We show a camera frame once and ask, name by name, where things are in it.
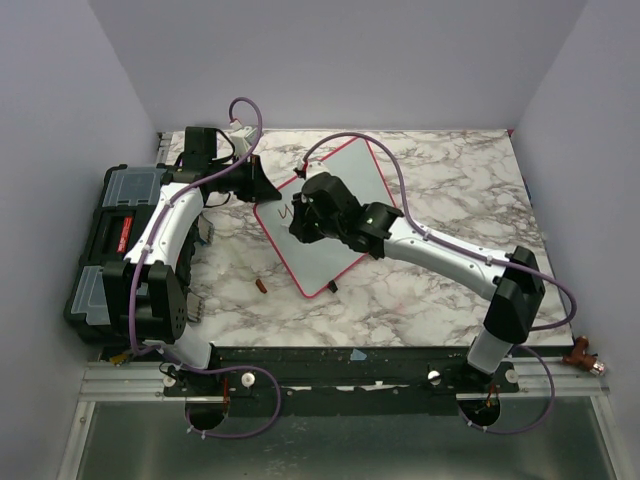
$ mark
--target marble countertop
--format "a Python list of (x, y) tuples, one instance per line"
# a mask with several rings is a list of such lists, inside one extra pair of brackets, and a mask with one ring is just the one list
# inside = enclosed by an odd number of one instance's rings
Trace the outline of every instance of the marble countertop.
[[(278, 186), (291, 178), (304, 152), (329, 130), (267, 130), (256, 153)], [(551, 273), (506, 131), (366, 132), (402, 165), (412, 216), (477, 245), (530, 248)], [(347, 139), (318, 150), (325, 155)], [(168, 163), (182, 151), (173, 134)], [(391, 161), (374, 148), (398, 205)], [(222, 196), (212, 195), (209, 204)], [(468, 346), (489, 302), (452, 280), (393, 260), (366, 258), (340, 277), (338, 291), (304, 298), (253, 215), (235, 197), (205, 210), (215, 225), (209, 247), (198, 248), (192, 289), (206, 299), (198, 334), (218, 346)], [(255, 285), (260, 278), (268, 290)], [(547, 286), (536, 324), (564, 318), (555, 287)], [(533, 345), (572, 343), (568, 327), (535, 332)]]

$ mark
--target gray wall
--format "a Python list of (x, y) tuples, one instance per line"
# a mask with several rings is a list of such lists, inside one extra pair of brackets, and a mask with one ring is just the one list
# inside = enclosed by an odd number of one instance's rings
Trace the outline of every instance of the gray wall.
[(584, 0), (90, 0), (155, 126), (513, 127)]
[(85, 0), (0, 7), (0, 477), (55, 478), (87, 350), (62, 319), (104, 171), (152, 124)]
[(516, 128), (516, 155), (577, 334), (611, 367), (614, 409), (640, 472), (640, 2), (585, 8)]

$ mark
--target screw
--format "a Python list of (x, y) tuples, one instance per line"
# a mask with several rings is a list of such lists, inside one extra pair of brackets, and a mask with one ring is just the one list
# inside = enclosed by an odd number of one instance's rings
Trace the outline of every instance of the screw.
[(431, 385), (435, 387), (440, 385), (440, 382), (442, 381), (442, 375), (440, 375), (440, 372), (438, 372), (437, 370), (431, 370), (427, 374), (427, 380), (429, 380)]
[(504, 373), (504, 378), (506, 378), (509, 383), (518, 383), (518, 372), (513, 369), (507, 370)]

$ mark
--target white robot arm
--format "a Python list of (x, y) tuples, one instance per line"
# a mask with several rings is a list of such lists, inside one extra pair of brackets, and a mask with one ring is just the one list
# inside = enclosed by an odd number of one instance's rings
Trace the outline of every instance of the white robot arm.
[[(305, 183), (293, 197), (289, 232), (303, 243), (329, 237), (373, 258), (393, 258), (419, 265), (465, 285), (491, 304), (484, 329), (467, 356), (467, 366), (491, 376), (514, 344), (524, 343), (545, 293), (542, 281), (522, 271), (470, 258), (462, 247), (497, 260), (538, 270), (530, 250), (504, 251), (480, 247), (428, 227), (423, 236), (389, 205), (360, 204), (338, 177), (321, 164), (309, 164)], [(442, 242), (434, 242), (436, 237)]]

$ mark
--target purple cable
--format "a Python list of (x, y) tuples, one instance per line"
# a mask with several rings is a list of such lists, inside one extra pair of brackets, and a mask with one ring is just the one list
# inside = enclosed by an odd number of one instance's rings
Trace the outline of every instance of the purple cable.
[(264, 375), (266, 375), (269, 378), (269, 380), (271, 380), (271, 383), (273, 383), (273, 386), (276, 389), (276, 408), (275, 408), (275, 410), (273, 412), (273, 415), (271, 415), (271, 418), (269, 418), (269, 420), (265, 424), (263, 424), (262, 426), (256, 428), (255, 430), (250, 430), (250, 431), (244, 432), (244, 433), (215, 433), (215, 432), (212, 432), (212, 431), (209, 431), (209, 430), (198, 430), (191, 423), (191, 412), (189, 410), (187, 410), (187, 413), (186, 413), (187, 423), (189, 424), (189, 428), (191, 430), (193, 430), (193, 431), (195, 431), (195, 432), (197, 432), (197, 433), (199, 433), (201, 435), (204, 434), (204, 436), (206, 436), (206, 437), (212, 437), (212, 438), (223, 438), (223, 439), (249, 438), (249, 437), (254, 437), (254, 436), (264, 432), (268, 428), (271, 428), (271, 426), (273, 426), (273, 424), (278, 419), (278, 415), (280, 414), (280, 407), (282, 406), (282, 393), (280, 392), (280, 386), (278, 385), (278, 381), (273, 376), (273, 374), (271, 372), (269, 372), (268, 370), (265, 370), (264, 368), (260, 368), (260, 367), (253, 367), (251, 365), (239, 365), (237, 367), (217, 368), (215, 370), (202, 370), (202, 369), (199, 369), (199, 368), (190, 367), (188, 365), (182, 365), (180, 368), (184, 368), (186, 370), (189, 370), (190, 372), (200, 373), (202, 375), (217, 375), (219, 373), (235, 372), (237, 370), (247, 370), (247, 371), (252, 371), (252, 372), (254, 372), (254, 371), (255, 372), (260, 372), (260, 373), (263, 373)]
[(558, 287), (560, 290), (562, 290), (567, 297), (569, 298), (569, 302), (571, 303), (571, 308), (569, 310), (569, 314), (567, 315), (567, 317), (563, 320), (560, 320), (559, 322), (555, 322), (555, 323), (551, 323), (549, 325), (540, 325), (537, 327), (532, 327), (531, 331), (539, 331), (539, 330), (550, 330), (553, 328), (558, 328), (561, 327), (563, 325), (566, 325), (567, 323), (569, 323), (571, 320), (573, 320), (573, 318), (576, 316), (576, 312), (578, 310), (578, 303), (576, 302), (576, 297), (574, 296), (573, 292), (571, 292), (571, 290), (569, 290), (569, 288), (562, 282), (559, 282), (558, 280), (556, 280), (555, 278), (551, 277), (550, 275), (544, 274), (542, 272), (539, 272), (538, 270), (534, 270), (533, 268), (529, 268), (529, 267), (525, 267), (523, 265), (518, 265), (517, 263), (511, 263), (507, 260), (499, 260), (499, 259), (489, 259), (487, 256), (485, 255), (481, 255), (479, 253), (473, 252), (471, 250), (467, 250), (464, 247), (460, 247), (459, 245), (455, 245), (451, 242), (448, 242), (447, 240), (444, 240), (442, 238), (436, 237), (430, 233), (425, 232), (422, 227), (411, 217), (411, 213), (409, 212), (409, 202), (407, 200), (407, 190), (405, 187), (405, 183), (404, 183), (404, 176), (402, 175), (402, 170), (400, 169), (400, 162), (398, 162), (398, 159), (396, 158), (396, 156), (391, 152), (391, 150), (389, 150), (382, 142), (380, 142), (379, 140), (376, 140), (375, 138), (371, 137), (370, 135), (367, 135), (365, 133), (360, 133), (360, 132), (342, 132), (342, 133), (334, 133), (333, 135), (329, 135), (328, 137), (323, 138), (322, 140), (320, 140), (319, 142), (317, 142), (313, 147), (311, 147), (309, 149), (309, 151), (307, 153), (305, 153), (304, 157), (302, 158), (302, 162), (304, 164), (306, 164), (309, 161), (309, 157), (311, 156), (311, 154), (321, 145), (325, 144), (326, 142), (328, 142), (329, 140), (333, 140), (336, 138), (342, 138), (342, 137), (358, 137), (358, 138), (363, 138), (364, 140), (367, 140), (368, 142), (373, 143), (374, 145), (377, 145), (378, 147), (380, 147), (382, 149), (382, 151), (384, 151), (384, 153), (387, 154), (387, 156), (391, 159), (391, 161), (393, 162), (393, 166), (396, 169), (396, 173), (398, 175), (398, 181), (400, 182), (400, 195), (402, 196), (402, 204), (404, 205), (404, 214), (407, 217), (407, 222), (409, 222), (409, 225), (411, 225), (414, 230), (416, 230), (418, 233), (420, 233), (425, 240), (431, 240), (434, 243), (437, 243), (438, 245), (441, 245), (445, 248), (448, 248), (450, 250), (453, 250), (454, 252), (457, 252), (461, 255), (465, 255), (467, 257), (473, 258), (475, 260), (480, 260), (484, 263), (490, 263), (490, 264), (494, 264), (494, 265), (500, 265), (502, 267), (508, 267), (508, 268), (513, 268), (514, 270), (520, 270), (522, 272), (534, 275), (536, 277), (541, 278), (542, 280), (545, 280), (553, 285), (555, 285), (556, 287)]
[(194, 188), (198, 188), (200, 185), (203, 185), (203, 184), (205, 184), (207, 182), (215, 180), (216, 178), (219, 178), (219, 177), (221, 177), (223, 175), (226, 175), (227, 173), (235, 170), (240, 165), (242, 165), (244, 162), (246, 162), (247, 159), (251, 156), (251, 154), (255, 150), (255, 148), (258, 146), (258, 142), (260, 141), (260, 137), (262, 137), (262, 113), (260, 112), (260, 109), (258, 108), (258, 105), (256, 105), (253, 100), (251, 100), (249, 98), (246, 98), (246, 97), (238, 97), (238, 98), (234, 99), (231, 102), (231, 104), (229, 105), (229, 119), (233, 120), (233, 107), (238, 102), (248, 103), (249, 105), (251, 105), (253, 107), (253, 109), (256, 112), (256, 116), (258, 117), (258, 126), (257, 126), (258, 134), (256, 135), (255, 142), (253, 143), (253, 145), (251, 145), (251, 147), (249, 148), (247, 153), (242, 155), (237, 161), (235, 161), (234, 163), (229, 165), (224, 170), (222, 170), (220, 172), (217, 172), (217, 173), (214, 173), (213, 175), (209, 175), (208, 177), (201, 178), (200, 180), (197, 180), (197, 181), (195, 181), (193, 183), (190, 183), (189, 185), (185, 186), (184, 188), (182, 188), (178, 192), (176, 192), (176, 194), (173, 195), (169, 199), (169, 201), (164, 205), (164, 207), (162, 207), (162, 210), (160, 210), (160, 213), (156, 217), (156, 220), (155, 220), (153, 226), (151, 227), (151, 231), (149, 232), (149, 238), (147, 239), (147, 243), (144, 245), (143, 250), (142, 250), (142, 254), (140, 255), (140, 259), (138, 260), (136, 268), (133, 271), (133, 279), (131, 281), (131, 290), (129, 292), (129, 342), (131, 343), (131, 350), (132, 350), (133, 354), (136, 355), (136, 356), (145, 355), (145, 354), (147, 354), (147, 353), (149, 353), (149, 352), (151, 352), (151, 351), (156, 349), (155, 346), (147, 347), (144, 350), (140, 350), (140, 348), (138, 347), (138, 342), (137, 342), (137, 337), (136, 337), (136, 322), (135, 322), (135, 316), (136, 316), (136, 292), (137, 292), (137, 289), (138, 289), (138, 282), (140, 281), (140, 275), (142, 273), (142, 267), (144, 266), (144, 261), (147, 258), (148, 252), (151, 250), (151, 246), (153, 245), (153, 242), (154, 242), (154, 240), (156, 238), (156, 235), (158, 234), (158, 230), (160, 229), (160, 225), (162, 224), (162, 221), (164, 220), (164, 217), (166, 217), (166, 215), (169, 212), (169, 210), (173, 207), (175, 202), (182, 195), (184, 195), (185, 193), (187, 193), (190, 190), (193, 190)]
[(549, 366), (545, 363), (545, 361), (542, 359), (540, 355), (538, 355), (529, 347), (525, 345), (514, 345), (513, 348), (522, 349), (525, 352), (529, 353), (530, 355), (533, 355), (538, 359), (538, 361), (540, 362), (540, 365), (542, 365), (542, 368), (544, 368), (544, 371), (547, 374), (547, 378), (549, 379), (549, 388), (551, 389), (551, 396), (549, 397), (549, 404), (547, 405), (547, 409), (540, 416), (540, 418), (538, 418), (538, 420), (536, 420), (530, 425), (527, 425), (526, 427), (516, 428), (514, 430), (493, 430), (491, 428), (481, 427), (480, 425), (473, 423), (471, 420), (469, 420), (469, 417), (465, 415), (462, 409), (458, 408), (458, 411), (460, 412), (460, 416), (464, 419), (465, 422), (467, 422), (467, 425), (469, 427), (475, 428), (476, 430), (479, 430), (484, 433), (491, 433), (493, 435), (517, 435), (519, 433), (525, 433), (530, 430), (533, 430), (536, 427), (539, 427), (542, 424), (542, 422), (544, 422), (547, 419), (547, 417), (551, 415), (551, 412), (553, 411), (553, 406), (556, 402), (556, 386), (553, 383), (553, 376), (551, 375), (551, 370), (549, 370)]

